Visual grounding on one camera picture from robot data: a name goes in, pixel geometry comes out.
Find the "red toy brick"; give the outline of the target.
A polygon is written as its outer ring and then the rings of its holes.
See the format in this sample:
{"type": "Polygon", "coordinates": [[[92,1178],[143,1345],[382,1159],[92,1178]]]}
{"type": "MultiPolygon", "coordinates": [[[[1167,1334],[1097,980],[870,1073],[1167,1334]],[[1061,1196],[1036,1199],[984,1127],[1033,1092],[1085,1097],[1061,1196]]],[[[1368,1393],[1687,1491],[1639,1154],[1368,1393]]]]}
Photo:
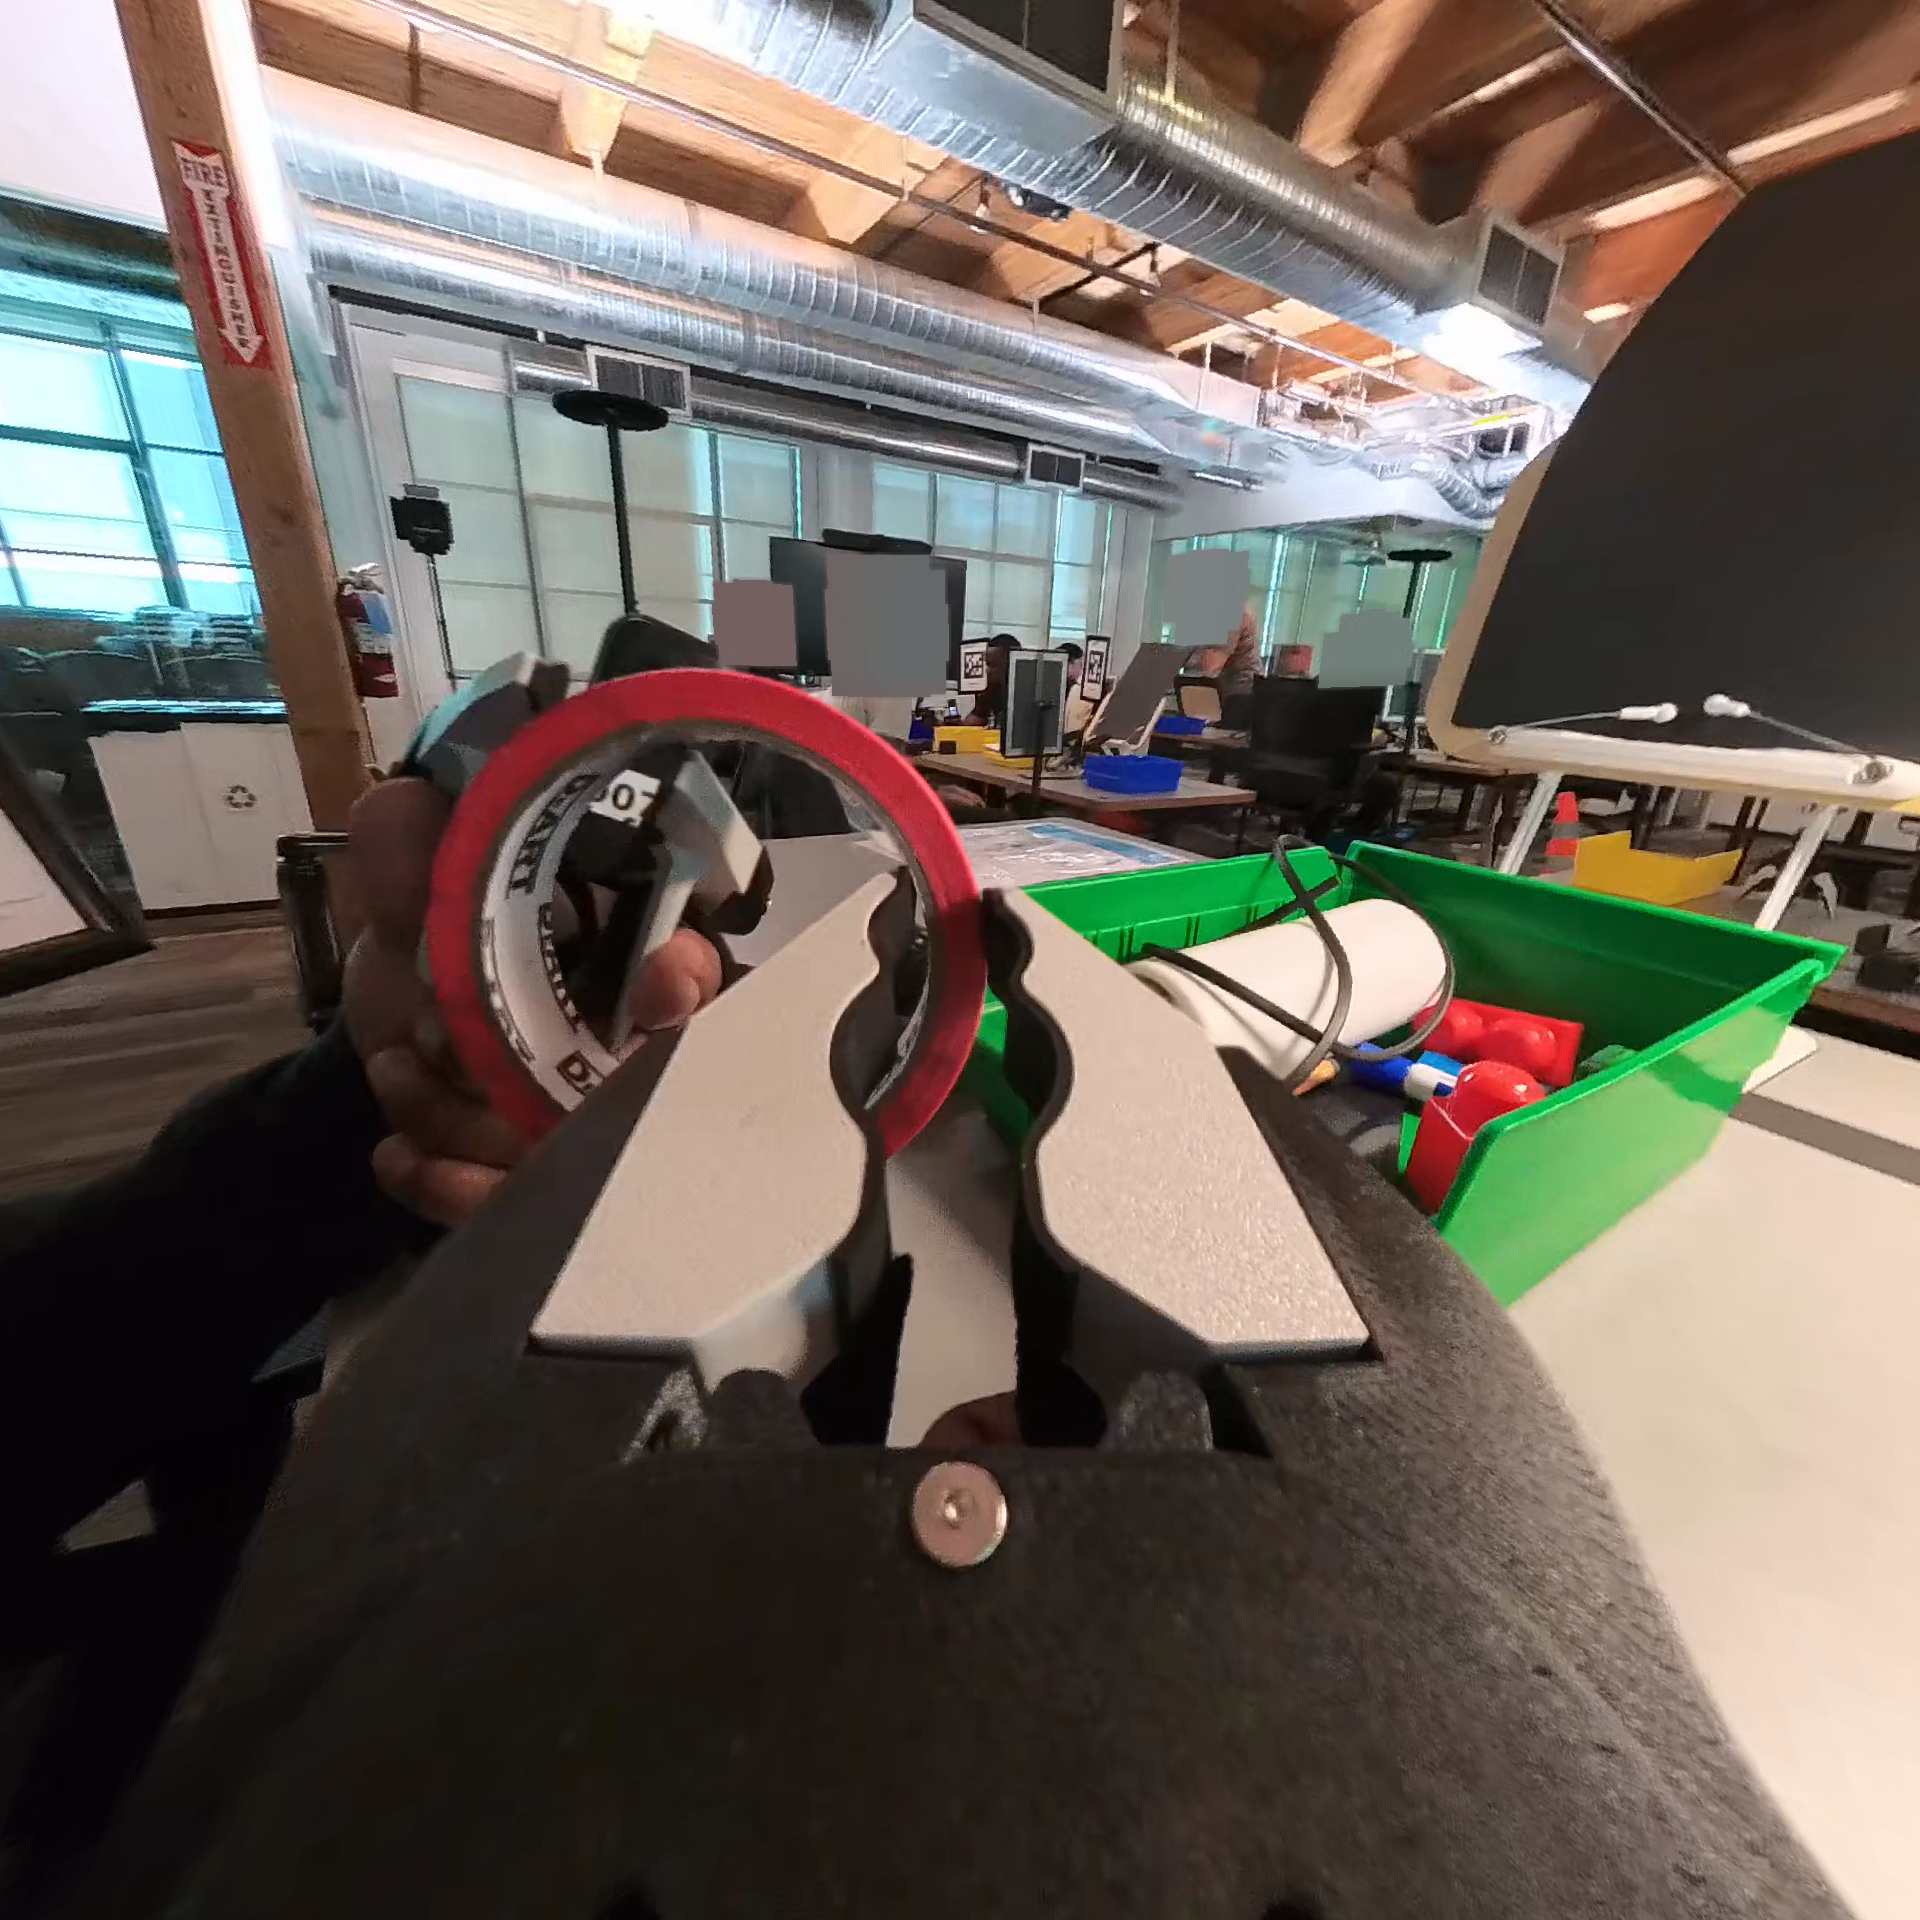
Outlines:
{"type": "Polygon", "coordinates": [[[1577,1078],[1582,1021],[1454,996],[1446,1010],[1423,1009],[1416,1023],[1423,1027],[1423,1051],[1457,1067],[1496,1063],[1547,1090],[1577,1078]]]}

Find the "red fire extinguisher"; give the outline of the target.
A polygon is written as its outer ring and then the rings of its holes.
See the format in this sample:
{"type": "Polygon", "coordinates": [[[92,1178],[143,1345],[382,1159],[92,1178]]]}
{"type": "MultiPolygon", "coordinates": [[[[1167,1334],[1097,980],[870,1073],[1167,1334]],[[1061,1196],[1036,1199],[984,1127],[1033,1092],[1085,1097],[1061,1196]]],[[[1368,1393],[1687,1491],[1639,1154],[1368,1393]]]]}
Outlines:
{"type": "Polygon", "coordinates": [[[366,562],[341,573],[334,613],[356,698],[366,703],[397,700],[396,623],[383,567],[366,562]]]}

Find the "black computer monitor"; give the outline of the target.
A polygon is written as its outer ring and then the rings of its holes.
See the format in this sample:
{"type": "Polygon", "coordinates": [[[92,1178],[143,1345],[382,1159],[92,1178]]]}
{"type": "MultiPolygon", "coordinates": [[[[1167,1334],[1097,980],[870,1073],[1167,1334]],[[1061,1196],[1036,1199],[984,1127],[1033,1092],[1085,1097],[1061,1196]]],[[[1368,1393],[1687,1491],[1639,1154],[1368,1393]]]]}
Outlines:
{"type": "Polygon", "coordinates": [[[1276,811],[1325,813],[1347,802],[1368,769],[1387,689],[1313,679],[1259,679],[1249,694],[1249,743],[1241,777],[1276,811]]]}

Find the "white cabinet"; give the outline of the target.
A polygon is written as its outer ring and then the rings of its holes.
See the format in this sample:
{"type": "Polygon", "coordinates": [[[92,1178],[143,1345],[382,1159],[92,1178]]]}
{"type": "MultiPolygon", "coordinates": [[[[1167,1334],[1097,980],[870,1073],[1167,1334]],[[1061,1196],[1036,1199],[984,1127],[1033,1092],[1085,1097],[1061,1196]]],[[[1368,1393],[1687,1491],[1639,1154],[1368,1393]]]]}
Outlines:
{"type": "Polygon", "coordinates": [[[142,910],[276,900],[278,841],[312,825],[286,724],[117,729],[88,750],[142,910]]]}

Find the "red plastic cap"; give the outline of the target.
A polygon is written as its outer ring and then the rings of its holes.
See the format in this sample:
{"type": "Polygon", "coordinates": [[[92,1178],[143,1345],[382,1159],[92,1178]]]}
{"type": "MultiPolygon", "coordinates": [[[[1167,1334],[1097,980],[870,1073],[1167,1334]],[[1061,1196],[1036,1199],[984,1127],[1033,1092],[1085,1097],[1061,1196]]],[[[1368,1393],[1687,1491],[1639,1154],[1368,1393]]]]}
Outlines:
{"type": "Polygon", "coordinates": [[[1420,1210],[1437,1215],[1446,1204],[1470,1147],[1486,1125],[1545,1097],[1547,1085],[1510,1063],[1462,1066],[1448,1092],[1425,1100],[1408,1149],[1404,1183],[1420,1210]]]}

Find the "large duct with vent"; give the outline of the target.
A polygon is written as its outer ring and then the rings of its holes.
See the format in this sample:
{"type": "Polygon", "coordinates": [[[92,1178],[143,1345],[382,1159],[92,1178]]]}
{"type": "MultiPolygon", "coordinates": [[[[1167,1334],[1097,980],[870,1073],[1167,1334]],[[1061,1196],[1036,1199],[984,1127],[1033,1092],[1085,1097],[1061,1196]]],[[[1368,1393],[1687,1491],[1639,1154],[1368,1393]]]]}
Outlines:
{"type": "Polygon", "coordinates": [[[1167,86],[1121,53],[1119,5],[649,9],[671,39],[1389,341],[1470,307],[1547,335],[1555,251],[1487,218],[1431,227],[1167,86]]]}

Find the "white bottle black base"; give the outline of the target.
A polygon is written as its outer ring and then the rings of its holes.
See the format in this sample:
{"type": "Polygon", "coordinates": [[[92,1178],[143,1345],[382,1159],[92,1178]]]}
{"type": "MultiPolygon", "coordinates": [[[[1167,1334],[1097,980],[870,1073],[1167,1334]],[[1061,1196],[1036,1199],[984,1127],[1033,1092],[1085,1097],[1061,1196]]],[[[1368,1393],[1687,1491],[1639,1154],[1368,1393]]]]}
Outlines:
{"type": "Polygon", "coordinates": [[[1385,898],[1145,951],[1128,969],[1215,1050],[1239,1050],[1280,1081],[1297,1081],[1334,1047],[1412,1042],[1422,1010],[1446,1010],[1455,985],[1437,931],[1385,898]]]}

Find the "red post sign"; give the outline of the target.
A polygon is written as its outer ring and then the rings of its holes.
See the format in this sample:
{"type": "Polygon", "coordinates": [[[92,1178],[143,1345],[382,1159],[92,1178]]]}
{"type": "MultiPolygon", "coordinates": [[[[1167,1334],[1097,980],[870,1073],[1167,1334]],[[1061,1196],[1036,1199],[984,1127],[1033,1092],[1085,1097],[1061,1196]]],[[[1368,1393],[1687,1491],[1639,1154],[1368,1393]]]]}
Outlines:
{"type": "Polygon", "coordinates": [[[172,148],[220,353],[231,369],[267,371],[272,338],[228,157],[183,140],[174,140],[172,148]]]}

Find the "green plastic bin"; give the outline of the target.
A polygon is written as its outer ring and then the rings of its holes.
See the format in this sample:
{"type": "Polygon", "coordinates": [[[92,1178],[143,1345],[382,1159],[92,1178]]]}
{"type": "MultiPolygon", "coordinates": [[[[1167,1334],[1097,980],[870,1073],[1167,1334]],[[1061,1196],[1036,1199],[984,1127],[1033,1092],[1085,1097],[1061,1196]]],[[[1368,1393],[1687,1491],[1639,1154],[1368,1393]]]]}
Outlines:
{"type": "MultiPolygon", "coordinates": [[[[1359,845],[1347,871],[1320,847],[1293,860],[1303,884],[1332,886],[1339,905],[1385,898],[1416,910],[1470,1002],[1574,1020],[1587,1045],[1630,1051],[1486,1125],[1431,1218],[1502,1305],[1708,1154],[1751,1073],[1839,963],[1835,943],[1395,847],[1359,845]]],[[[999,892],[1037,898],[1121,965],[1150,941],[1179,949],[1243,933],[1286,895],[1276,862],[1253,855],[999,892]]],[[[1017,1159],[1028,1109],[1004,1070],[997,998],[965,1084],[1017,1159]]]]}

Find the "red tape roll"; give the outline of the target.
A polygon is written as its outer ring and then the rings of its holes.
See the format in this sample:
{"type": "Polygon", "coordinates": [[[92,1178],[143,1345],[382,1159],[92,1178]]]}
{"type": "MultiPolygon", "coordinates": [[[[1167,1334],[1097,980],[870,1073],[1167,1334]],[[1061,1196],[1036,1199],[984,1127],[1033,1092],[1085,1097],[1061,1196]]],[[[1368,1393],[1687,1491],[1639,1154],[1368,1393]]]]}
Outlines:
{"type": "Polygon", "coordinates": [[[565,994],[550,900],[577,821],[652,735],[743,735],[853,789],[892,827],[927,933],[919,1034],[870,1100],[883,1147],[902,1151],[955,1089],[988,993],[968,851],[921,772],[873,732],[805,691],[717,667],[565,698],[516,724],[468,777],[423,917],[423,975],[452,1059],[532,1140],[609,1078],[617,1055],[565,994]]]}

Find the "silver air duct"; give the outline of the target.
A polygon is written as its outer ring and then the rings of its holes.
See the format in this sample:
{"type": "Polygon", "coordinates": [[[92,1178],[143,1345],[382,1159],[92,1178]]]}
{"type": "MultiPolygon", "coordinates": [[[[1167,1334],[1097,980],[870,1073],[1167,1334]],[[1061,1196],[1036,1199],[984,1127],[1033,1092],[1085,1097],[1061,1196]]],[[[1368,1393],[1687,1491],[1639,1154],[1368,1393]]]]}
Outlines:
{"type": "Polygon", "coordinates": [[[1259,390],[704,204],[267,70],[329,284],[1255,487],[1259,390]]]}

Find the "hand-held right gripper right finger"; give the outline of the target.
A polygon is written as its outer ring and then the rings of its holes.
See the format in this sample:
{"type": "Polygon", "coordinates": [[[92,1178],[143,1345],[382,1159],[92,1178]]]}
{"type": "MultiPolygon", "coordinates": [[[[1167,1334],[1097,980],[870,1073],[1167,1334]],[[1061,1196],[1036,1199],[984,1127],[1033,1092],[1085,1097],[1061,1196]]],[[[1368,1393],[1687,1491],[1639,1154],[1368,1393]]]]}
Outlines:
{"type": "Polygon", "coordinates": [[[1092,1450],[1150,1381],[1245,1427],[1241,1374],[1373,1339],[1280,1154],[1293,1097],[1020,892],[981,900],[1004,1070],[1028,1109],[1013,1241],[1015,1415],[1092,1450]]]}

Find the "plywood-edged black panel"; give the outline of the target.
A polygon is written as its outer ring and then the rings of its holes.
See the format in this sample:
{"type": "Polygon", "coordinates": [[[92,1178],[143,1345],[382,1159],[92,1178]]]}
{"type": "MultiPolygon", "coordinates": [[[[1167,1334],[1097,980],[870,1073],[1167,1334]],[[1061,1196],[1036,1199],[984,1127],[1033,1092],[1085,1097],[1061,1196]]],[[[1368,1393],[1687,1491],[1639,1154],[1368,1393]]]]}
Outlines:
{"type": "Polygon", "coordinates": [[[1433,743],[1725,693],[1915,762],[1915,350],[1915,132],[1742,198],[1509,489],[1433,743]]]}

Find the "blue white marker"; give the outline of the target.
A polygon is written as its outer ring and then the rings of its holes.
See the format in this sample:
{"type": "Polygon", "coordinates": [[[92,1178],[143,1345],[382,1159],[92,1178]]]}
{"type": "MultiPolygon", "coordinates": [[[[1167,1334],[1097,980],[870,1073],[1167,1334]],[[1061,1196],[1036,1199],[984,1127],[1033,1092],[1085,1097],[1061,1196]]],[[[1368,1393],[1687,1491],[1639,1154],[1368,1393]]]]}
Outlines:
{"type": "Polygon", "coordinates": [[[1375,1045],[1334,1047],[1334,1061],[1343,1085],[1412,1103],[1448,1097],[1465,1070],[1441,1051],[1389,1051],[1375,1045]]]}

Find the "black floor lamp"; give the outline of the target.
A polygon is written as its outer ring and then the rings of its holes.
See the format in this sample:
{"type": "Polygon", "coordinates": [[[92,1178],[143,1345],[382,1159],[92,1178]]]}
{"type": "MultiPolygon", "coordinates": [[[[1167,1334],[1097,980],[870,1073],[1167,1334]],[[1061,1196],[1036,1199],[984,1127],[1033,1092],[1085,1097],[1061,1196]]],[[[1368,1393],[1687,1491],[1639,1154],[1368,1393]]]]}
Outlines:
{"type": "Polygon", "coordinates": [[[656,434],[671,425],[671,415],[641,396],[587,386],[555,390],[548,403],[559,419],[573,425],[597,428],[607,441],[607,482],[615,517],[615,567],[622,597],[622,615],[632,618],[637,613],[637,593],[632,565],[630,498],[622,441],[625,436],[656,434]]]}

